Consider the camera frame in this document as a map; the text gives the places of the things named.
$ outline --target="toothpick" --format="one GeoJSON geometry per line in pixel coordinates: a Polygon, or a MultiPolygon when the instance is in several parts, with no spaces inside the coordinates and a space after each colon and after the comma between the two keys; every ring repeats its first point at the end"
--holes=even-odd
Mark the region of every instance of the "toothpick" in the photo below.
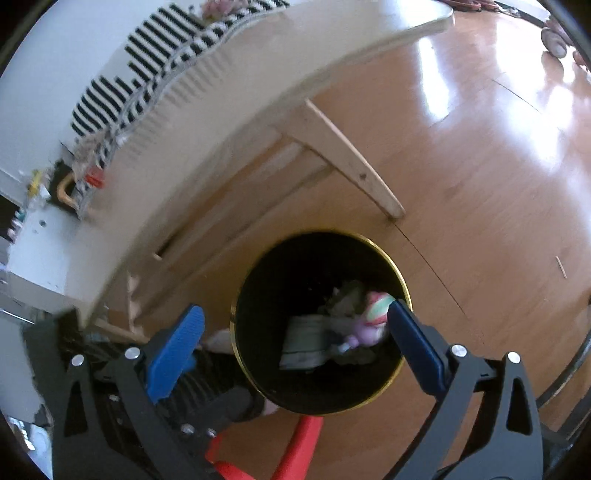
{"type": "Polygon", "coordinates": [[[556,261],[558,262],[558,266],[560,267],[560,271],[562,272],[562,275],[564,276],[564,278],[568,278],[566,276],[566,272],[564,271],[564,267],[562,266],[562,262],[560,261],[560,259],[558,257],[556,257],[556,261]]]}

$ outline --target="pink toy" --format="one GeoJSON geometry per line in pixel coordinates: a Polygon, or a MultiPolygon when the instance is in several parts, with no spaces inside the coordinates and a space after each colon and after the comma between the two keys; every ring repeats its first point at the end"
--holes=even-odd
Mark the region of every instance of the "pink toy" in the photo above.
{"type": "Polygon", "coordinates": [[[236,10],[247,6],[247,0],[207,0],[207,2],[201,5],[201,9],[203,18],[221,20],[236,10]]]}
{"type": "Polygon", "coordinates": [[[367,294],[368,306],[363,314],[353,322],[353,332],[339,346],[339,352],[358,346],[374,346],[386,335],[388,307],[394,301],[393,296],[384,292],[370,291],[367,294]]]}

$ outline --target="trash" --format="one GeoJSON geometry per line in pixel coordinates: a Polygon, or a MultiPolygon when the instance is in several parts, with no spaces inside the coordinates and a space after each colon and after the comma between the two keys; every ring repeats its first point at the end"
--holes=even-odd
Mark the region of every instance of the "trash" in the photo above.
{"type": "Polygon", "coordinates": [[[564,271],[564,267],[562,266],[562,262],[560,261],[560,259],[558,257],[556,257],[556,261],[558,262],[558,266],[560,267],[560,271],[562,272],[563,277],[568,278],[566,276],[566,272],[564,271]]]}
{"type": "Polygon", "coordinates": [[[369,347],[386,337],[388,306],[394,298],[383,292],[364,294],[365,290],[359,281],[347,282],[334,289],[318,313],[292,317],[279,368],[313,369],[331,359],[339,365],[373,362],[369,347]]]}

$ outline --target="table leg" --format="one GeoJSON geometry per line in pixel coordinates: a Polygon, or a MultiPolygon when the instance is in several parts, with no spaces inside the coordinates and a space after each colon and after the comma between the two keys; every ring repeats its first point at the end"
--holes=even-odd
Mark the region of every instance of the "table leg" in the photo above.
{"type": "Polygon", "coordinates": [[[277,128],[318,153],[372,199],[388,217],[394,220],[404,216],[404,208],[378,173],[311,100],[306,100],[277,128]]]}

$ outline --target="white wall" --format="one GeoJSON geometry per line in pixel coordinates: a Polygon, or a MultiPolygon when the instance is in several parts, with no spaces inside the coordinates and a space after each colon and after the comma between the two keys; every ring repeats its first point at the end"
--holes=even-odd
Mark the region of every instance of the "white wall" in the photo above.
{"type": "Polygon", "coordinates": [[[165,0],[58,0],[0,77],[0,194],[21,203],[26,174],[60,156],[60,135],[92,77],[165,0]]]}

